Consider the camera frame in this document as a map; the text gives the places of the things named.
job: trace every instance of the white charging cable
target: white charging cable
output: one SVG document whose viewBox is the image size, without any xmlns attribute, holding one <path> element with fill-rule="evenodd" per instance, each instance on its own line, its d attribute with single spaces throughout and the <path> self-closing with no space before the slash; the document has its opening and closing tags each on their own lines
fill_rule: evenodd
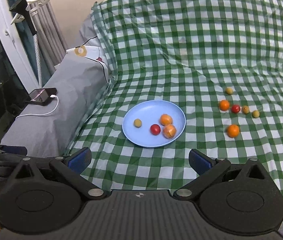
<svg viewBox="0 0 283 240">
<path fill-rule="evenodd" d="M 58 103 L 59 103 L 59 98 L 58 98 L 56 95 L 51 95 L 50 97 L 51 97 L 51 98 L 57 98 L 57 104 L 56 104 L 55 108 L 54 108 L 52 111 L 50 111 L 49 113 L 46 113 L 46 114 L 22 114 L 22 115 L 18 115 L 18 116 L 16 117 L 16 119 L 17 119 L 18 117 L 21 117 L 21 116 L 30 116 L 30 115 L 34 115 L 34 116 L 44 116 L 44 115 L 51 114 L 52 112 L 54 112 L 54 111 L 56 110 L 56 108 L 57 108 L 57 106 L 58 106 Z"/>
</svg>

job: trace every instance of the cherry tomato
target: cherry tomato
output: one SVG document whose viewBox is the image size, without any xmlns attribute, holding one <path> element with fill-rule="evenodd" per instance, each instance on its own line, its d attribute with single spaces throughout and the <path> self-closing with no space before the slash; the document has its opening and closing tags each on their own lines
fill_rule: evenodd
<svg viewBox="0 0 283 240">
<path fill-rule="evenodd" d="M 233 105 L 232 106 L 232 112 L 237 114 L 240 112 L 240 106 L 239 105 Z"/>
<path fill-rule="evenodd" d="M 135 119 L 134 126 L 139 128 L 142 126 L 142 121 L 140 119 Z"/>
<path fill-rule="evenodd" d="M 232 88 L 226 88 L 225 93 L 228 94 L 228 95 L 231 95 L 231 94 L 233 94 L 233 89 Z"/>
<path fill-rule="evenodd" d="M 151 133 L 153 135 L 159 135 L 160 134 L 160 126 L 158 124 L 153 124 L 151 126 Z"/>
<path fill-rule="evenodd" d="M 243 106 L 242 107 L 242 111 L 244 114 L 248 114 L 249 113 L 249 107 L 248 106 Z"/>
<path fill-rule="evenodd" d="M 253 111 L 253 112 L 252 112 L 252 116 L 253 116 L 254 118 L 258 118 L 258 117 L 259 117 L 259 111 L 258 111 L 258 110 Z"/>
</svg>

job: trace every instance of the yellow cherry tomato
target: yellow cherry tomato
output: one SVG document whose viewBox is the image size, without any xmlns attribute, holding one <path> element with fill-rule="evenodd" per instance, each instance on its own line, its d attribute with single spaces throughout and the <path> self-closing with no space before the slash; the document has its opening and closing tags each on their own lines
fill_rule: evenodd
<svg viewBox="0 0 283 240">
<path fill-rule="evenodd" d="M 135 119 L 134 126 L 136 126 L 137 128 L 141 127 L 142 126 L 142 121 L 140 119 Z"/>
<path fill-rule="evenodd" d="M 259 117 L 259 111 L 258 111 L 258 110 L 253 111 L 253 112 L 252 112 L 252 116 L 253 116 L 254 118 L 258 118 L 258 117 Z"/>
<path fill-rule="evenodd" d="M 248 106 L 243 106 L 242 107 L 242 111 L 244 114 L 248 114 L 249 113 L 249 107 Z"/>
<path fill-rule="evenodd" d="M 232 95 L 233 94 L 233 89 L 232 88 L 226 88 L 225 89 L 225 93 L 228 95 Z"/>
</svg>

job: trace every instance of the logo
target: logo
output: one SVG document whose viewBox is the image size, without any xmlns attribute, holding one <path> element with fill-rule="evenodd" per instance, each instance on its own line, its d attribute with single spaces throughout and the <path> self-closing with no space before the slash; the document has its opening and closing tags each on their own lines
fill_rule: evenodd
<svg viewBox="0 0 283 240">
<path fill-rule="evenodd" d="M 138 192 L 137 194 L 135 194 L 135 196 L 138 197 L 138 198 L 142 198 L 142 197 L 145 196 L 145 194 L 142 193 L 142 192 Z"/>
</svg>

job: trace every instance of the orange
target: orange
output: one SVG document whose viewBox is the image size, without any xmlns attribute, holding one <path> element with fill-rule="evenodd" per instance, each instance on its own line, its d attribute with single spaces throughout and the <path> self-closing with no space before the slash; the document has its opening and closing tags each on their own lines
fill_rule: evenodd
<svg viewBox="0 0 283 240">
<path fill-rule="evenodd" d="M 168 139 L 173 138 L 176 134 L 176 127 L 172 124 L 166 125 L 163 129 L 163 134 Z"/>
<path fill-rule="evenodd" d="M 160 117 L 160 123 L 164 126 L 169 125 L 169 124 L 173 123 L 173 119 L 168 114 L 162 114 L 161 117 Z"/>
<path fill-rule="evenodd" d="M 229 127 L 227 127 L 227 134 L 229 137 L 234 138 L 240 134 L 240 128 L 238 125 L 231 124 Z"/>
<path fill-rule="evenodd" d="M 222 111 L 227 111 L 229 109 L 229 102 L 227 100 L 222 100 L 219 102 L 219 109 Z"/>
</svg>

